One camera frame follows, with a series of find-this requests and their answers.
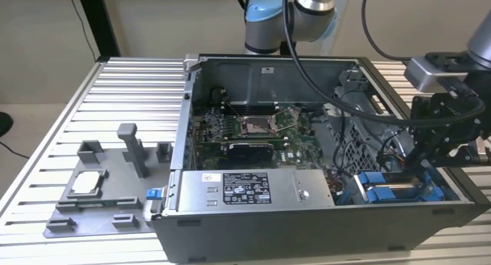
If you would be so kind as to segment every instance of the white wall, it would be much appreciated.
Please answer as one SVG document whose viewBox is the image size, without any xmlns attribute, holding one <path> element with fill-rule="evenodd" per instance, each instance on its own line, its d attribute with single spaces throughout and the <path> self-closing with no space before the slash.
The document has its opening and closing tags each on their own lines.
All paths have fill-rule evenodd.
<svg viewBox="0 0 491 265">
<path fill-rule="evenodd" d="M 106 0 L 123 55 L 183 57 L 243 53 L 243 10 L 236 0 Z M 318 55 L 319 43 L 299 53 Z"/>
<path fill-rule="evenodd" d="M 236 0 L 106 1 L 126 56 L 243 52 Z M 361 1 L 349 0 L 330 54 L 379 60 L 362 32 Z M 462 50 L 490 0 L 369 0 L 367 7 L 381 47 L 417 55 Z M 0 0 L 0 51 L 0 103 L 68 101 L 94 65 L 70 0 Z M 321 43 L 299 44 L 301 54 L 319 52 Z"/>
<path fill-rule="evenodd" d="M 333 55 L 383 60 L 363 33 L 362 0 L 349 0 Z M 367 0 L 367 24 L 382 50 L 397 56 L 462 51 L 491 0 Z"/>
<path fill-rule="evenodd" d="M 67 102 L 92 65 L 70 0 L 0 0 L 0 103 Z"/>
</svg>

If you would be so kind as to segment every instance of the power supply label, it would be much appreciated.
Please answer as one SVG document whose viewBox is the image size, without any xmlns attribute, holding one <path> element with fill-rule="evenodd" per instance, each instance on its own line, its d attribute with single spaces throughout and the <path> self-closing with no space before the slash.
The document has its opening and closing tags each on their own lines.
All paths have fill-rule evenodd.
<svg viewBox="0 0 491 265">
<path fill-rule="evenodd" d="M 223 202 L 227 205 L 271 203 L 269 173 L 224 173 Z"/>
</svg>

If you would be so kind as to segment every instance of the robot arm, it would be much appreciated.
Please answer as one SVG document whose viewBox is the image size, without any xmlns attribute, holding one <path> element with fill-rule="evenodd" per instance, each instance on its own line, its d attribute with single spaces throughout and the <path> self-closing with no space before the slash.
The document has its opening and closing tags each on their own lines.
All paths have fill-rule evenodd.
<svg viewBox="0 0 491 265">
<path fill-rule="evenodd" d="M 479 98 L 485 112 L 466 121 L 434 128 L 411 128 L 414 150 L 407 167 L 417 170 L 437 167 L 491 165 L 491 153 L 485 141 L 491 134 L 491 11 L 461 53 L 429 53 L 414 57 L 405 76 L 414 87 L 431 97 L 415 97 L 411 118 L 439 118 L 463 113 L 469 101 Z M 458 148 L 454 156 L 450 152 Z"/>
<path fill-rule="evenodd" d="M 289 10 L 295 41 L 329 36 L 335 24 L 335 0 L 295 0 Z M 282 0 L 251 0 L 246 20 L 247 54 L 275 54 L 286 38 Z"/>
<path fill-rule="evenodd" d="M 295 0 L 289 5 L 289 19 L 283 21 L 282 0 L 253 0 L 249 4 L 249 54 L 277 53 L 286 39 L 283 23 L 287 21 L 295 41 L 315 41 L 330 33 L 335 22 L 335 0 Z M 475 142 L 477 138 L 485 140 L 491 134 L 491 109 L 466 120 L 449 121 L 483 103 L 491 107 L 491 12 L 467 47 L 469 51 L 461 53 L 429 53 L 414 57 L 407 65 L 406 77 L 414 87 L 425 93 L 435 93 L 431 97 L 414 98 L 411 121 L 437 122 L 442 118 L 453 123 L 410 128 L 414 150 L 407 157 L 406 170 L 425 172 L 430 164 L 437 167 L 491 165 L 491 154 L 485 151 L 483 141 Z M 469 145 L 450 156 L 465 143 Z"/>
</svg>

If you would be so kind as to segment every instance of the gray 3d printed holder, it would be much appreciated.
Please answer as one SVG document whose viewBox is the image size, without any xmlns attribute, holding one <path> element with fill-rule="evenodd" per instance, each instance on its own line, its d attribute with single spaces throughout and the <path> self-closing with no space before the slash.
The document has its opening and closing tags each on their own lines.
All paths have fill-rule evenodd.
<svg viewBox="0 0 491 265">
<path fill-rule="evenodd" d="M 83 141 L 80 161 L 70 178 L 44 237 L 152 232 L 144 205 L 154 212 L 163 200 L 146 199 L 147 191 L 166 187 L 170 180 L 171 143 L 144 148 L 136 124 L 122 124 L 118 137 L 126 149 L 103 149 L 99 141 Z"/>
</svg>

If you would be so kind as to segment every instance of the slotted aluminum surface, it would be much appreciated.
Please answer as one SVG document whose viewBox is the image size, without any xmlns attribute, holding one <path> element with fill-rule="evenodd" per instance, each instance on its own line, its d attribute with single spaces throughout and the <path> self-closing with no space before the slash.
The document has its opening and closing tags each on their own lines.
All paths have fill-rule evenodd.
<svg viewBox="0 0 491 265">
<path fill-rule="evenodd" d="M 403 77 L 405 66 L 391 62 L 377 62 L 375 66 L 410 105 L 418 91 Z M 43 230 L 76 165 L 75 153 L 84 139 L 100 140 L 104 148 L 123 147 L 115 136 L 122 122 L 138 123 L 138 137 L 147 146 L 175 138 L 182 68 L 182 60 L 135 58 L 114 58 L 107 64 L 95 66 L 2 199 L 0 208 L 6 209 L 0 218 L 0 264 L 168 264 L 154 233 L 46 239 Z M 466 172 L 491 198 L 491 167 Z M 462 228 L 445 229 L 411 252 L 234 264 L 451 265 L 491 264 L 490 260 L 491 212 Z"/>
</svg>

